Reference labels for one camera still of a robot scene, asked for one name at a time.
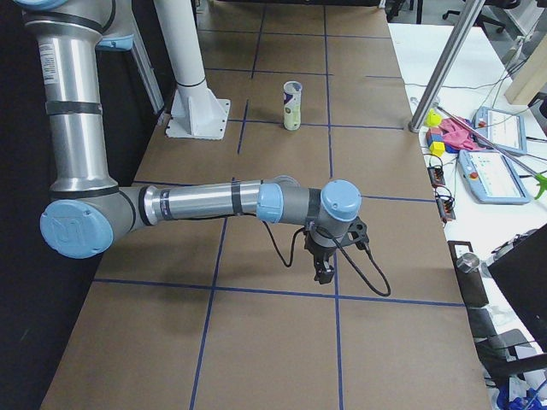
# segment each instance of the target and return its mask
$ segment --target metal can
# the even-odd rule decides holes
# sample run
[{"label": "metal can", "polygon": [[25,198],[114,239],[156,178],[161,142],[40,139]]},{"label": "metal can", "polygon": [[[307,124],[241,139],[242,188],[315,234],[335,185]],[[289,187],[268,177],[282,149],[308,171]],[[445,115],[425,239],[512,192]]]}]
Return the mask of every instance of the metal can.
[{"label": "metal can", "polygon": [[283,85],[283,125],[289,131],[300,128],[300,103],[302,84],[298,81],[287,81]]}]

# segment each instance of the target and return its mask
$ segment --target label sticker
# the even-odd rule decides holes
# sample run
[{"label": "label sticker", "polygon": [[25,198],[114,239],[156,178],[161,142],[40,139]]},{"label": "label sticker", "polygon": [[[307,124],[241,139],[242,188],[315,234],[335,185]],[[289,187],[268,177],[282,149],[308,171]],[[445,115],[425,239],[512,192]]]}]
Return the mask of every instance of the label sticker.
[{"label": "label sticker", "polygon": [[42,62],[42,75],[44,84],[56,84],[59,82],[59,73],[55,61],[55,50],[53,44],[40,45],[40,61]]}]

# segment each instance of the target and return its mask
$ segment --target black wall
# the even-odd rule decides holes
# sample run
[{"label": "black wall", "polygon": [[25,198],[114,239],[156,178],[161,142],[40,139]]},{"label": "black wall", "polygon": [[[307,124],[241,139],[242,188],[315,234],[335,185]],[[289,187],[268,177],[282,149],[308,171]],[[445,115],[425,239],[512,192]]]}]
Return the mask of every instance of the black wall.
[{"label": "black wall", "polygon": [[[153,3],[134,13],[166,96],[174,77]],[[69,260],[38,220],[55,180],[38,48],[21,10],[0,2],[0,409],[34,409],[55,374],[100,257]],[[130,53],[98,53],[110,174],[129,185],[156,116]]]}]

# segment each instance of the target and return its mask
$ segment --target office chair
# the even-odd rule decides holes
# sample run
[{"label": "office chair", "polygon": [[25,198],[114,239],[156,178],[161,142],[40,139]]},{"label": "office chair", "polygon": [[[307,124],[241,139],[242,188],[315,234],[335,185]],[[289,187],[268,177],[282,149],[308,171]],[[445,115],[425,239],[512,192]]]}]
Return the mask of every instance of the office chair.
[{"label": "office chair", "polygon": [[[500,9],[514,9],[515,7],[519,6],[521,4],[521,0],[486,0],[485,6],[494,6],[498,7]],[[456,10],[447,10],[446,13],[443,14],[443,20],[446,20],[449,15],[459,15],[460,12]],[[488,32],[486,32],[485,23],[492,24],[494,26],[497,26],[496,32],[502,32],[505,28],[505,24],[503,24],[501,21],[491,19],[490,17],[483,15],[482,13],[479,14],[479,17],[477,17],[477,20],[475,21],[475,25],[482,28],[482,31],[485,32],[485,35],[488,37]]]}]

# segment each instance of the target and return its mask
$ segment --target robotic arm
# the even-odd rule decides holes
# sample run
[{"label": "robotic arm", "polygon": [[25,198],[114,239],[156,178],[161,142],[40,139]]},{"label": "robotic arm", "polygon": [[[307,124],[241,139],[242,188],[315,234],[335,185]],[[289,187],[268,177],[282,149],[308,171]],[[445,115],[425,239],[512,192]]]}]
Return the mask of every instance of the robotic arm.
[{"label": "robotic arm", "polygon": [[[120,188],[109,176],[106,161],[95,48],[131,49],[131,0],[15,2],[25,10],[26,28],[38,39],[53,137],[57,180],[50,187],[52,203],[40,219],[41,232],[51,248],[67,257],[87,258],[102,253],[127,233],[162,220],[252,214],[264,222],[304,227],[305,249],[314,256],[315,280],[320,284],[332,281],[334,269],[329,260],[336,249],[350,261],[344,247],[355,244],[375,265],[367,227],[358,217],[361,194],[347,181],[329,182],[322,190],[303,188],[290,177],[166,189]],[[167,11],[177,10],[174,3],[156,0],[161,20],[172,18]],[[199,50],[191,8],[186,7],[190,0],[180,5],[178,9],[184,10],[191,22],[194,33],[190,37],[196,42],[193,48]],[[169,24],[163,21],[164,37],[166,26]],[[185,79],[177,77],[179,106],[182,117],[188,120],[192,108],[196,113],[196,104],[200,108],[207,103],[214,106],[216,100],[207,88],[201,58],[198,69],[192,71],[180,61],[180,52],[175,54],[171,56],[178,61],[174,66],[186,67],[190,76],[198,73],[196,80],[203,74],[203,80],[195,85],[184,85]],[[198,94],[205,97],[200,100]],[[213,123],[218,120],[214,115],[209,118]],[[189,129],[198,134],[207,128],[193,122]],[[379,295],[390,294],[386,280],[385,284],[387,292],[377,292]]]}]

